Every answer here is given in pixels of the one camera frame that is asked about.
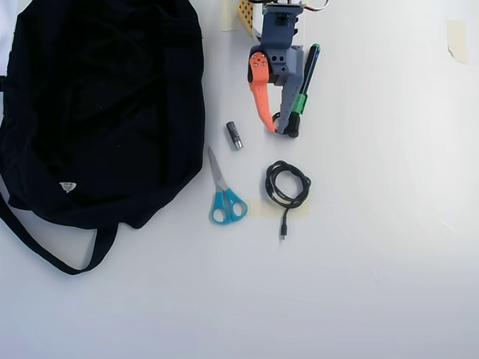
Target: black backpack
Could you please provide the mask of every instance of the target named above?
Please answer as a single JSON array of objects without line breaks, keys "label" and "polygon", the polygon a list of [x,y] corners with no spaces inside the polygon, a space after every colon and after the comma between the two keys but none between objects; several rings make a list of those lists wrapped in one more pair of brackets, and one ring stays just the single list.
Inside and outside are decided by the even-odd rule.
[{"label": "black backpack", "polygon": [[188,0],[34,0],[0,81],[0,172],[12,207],[98,229],[91,261],[60,261],[3,200],[1,219],[61,271],[98,266],[119,223],[142,227],[201,169],[203,68]]}]

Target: coiled cable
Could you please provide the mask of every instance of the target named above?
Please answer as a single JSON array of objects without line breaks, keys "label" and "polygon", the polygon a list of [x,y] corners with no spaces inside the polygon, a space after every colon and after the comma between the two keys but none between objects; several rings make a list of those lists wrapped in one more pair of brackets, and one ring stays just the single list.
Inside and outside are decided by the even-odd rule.
[{"label": "coiled cable", "polygon": [[[302,184],[302,191],[295,197],[291,198],[276,185],[276,178],[283,172],[291,172],[292,175],[299,178]],[[285,161],[277,161],[270,165],[266,171],[266,193],[275,203],[284,208],[283,217],[281,219],[281,238],[287,235],[287,213],[290,209],[300,207],[308,198],[311,180],[301,172],[300,169],[286,163]]]}]

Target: tape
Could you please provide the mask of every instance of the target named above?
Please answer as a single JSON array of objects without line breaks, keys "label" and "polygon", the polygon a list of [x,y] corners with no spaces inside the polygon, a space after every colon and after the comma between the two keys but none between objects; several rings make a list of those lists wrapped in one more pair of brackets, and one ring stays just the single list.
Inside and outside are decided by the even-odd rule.
[{"label": "tape", "polygon": [[236,30],[237,7],[240,0],[221,0],[219,27],[222,31]]},{"label": "tape", "polygon": [[[248,204],[248,217],[253,218],[280,218],[283,215],[284,208],[278,206],[271,200],[263,198],[249,198],[246,200]],[[299,208],[291,209],[287,213],[288,218],[307,218],[311,208],[311,201],[306,200]]]},{"label": "tape", "polygon": [[467,64],[466,23],[464,20],[448,20],[448,51],[456,61]]}]

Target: scissors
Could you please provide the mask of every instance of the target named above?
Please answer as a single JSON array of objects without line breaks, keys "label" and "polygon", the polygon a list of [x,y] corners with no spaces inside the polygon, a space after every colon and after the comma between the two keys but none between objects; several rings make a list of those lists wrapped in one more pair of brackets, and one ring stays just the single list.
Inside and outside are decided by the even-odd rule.
[{"label": "scissors", "polygon": [[[210,217],[216,224],[230,224],[232,222],[238,222],[243,219],[248,212],[248,206],[245,201],[235,195],[235,193],[228,187],[223,178],[222,172],[219,169],[218,161],[211,147],[208,147],[208,154],[210,155],[211,169],[213,171],[213,179],[216,185],[215,201],[211,209]],[[228,202],[229,208],[226,207],[225,198]],[[239,204],[241,206],[241,213],[237,215],[234,212],[234,205]],[[217,221],[215,219],[215,212],[221,211],[224,214],[225,219],[223,221]]]}]

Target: marker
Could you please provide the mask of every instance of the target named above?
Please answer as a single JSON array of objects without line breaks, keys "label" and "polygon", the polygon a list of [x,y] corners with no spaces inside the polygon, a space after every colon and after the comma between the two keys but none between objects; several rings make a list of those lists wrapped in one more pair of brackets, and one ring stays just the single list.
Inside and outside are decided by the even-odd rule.
[{"label": "marker", "polygon": [[286,130],[284,131],[290,137],[299,136],[299,121],[301,120],[300,115],[303,114],[306,107],[306,102],[308,101],[308,89],[311,79],[313,78],[314,69],[316,68],[317,59],[320,56],[321,46],[315,43],[309,49],[308,60],[306,61],[305,66],[305,77],[299,90],[299,95],[296,98],[296,101],[293,105],[293,112],[291,112],[290,122]]}]

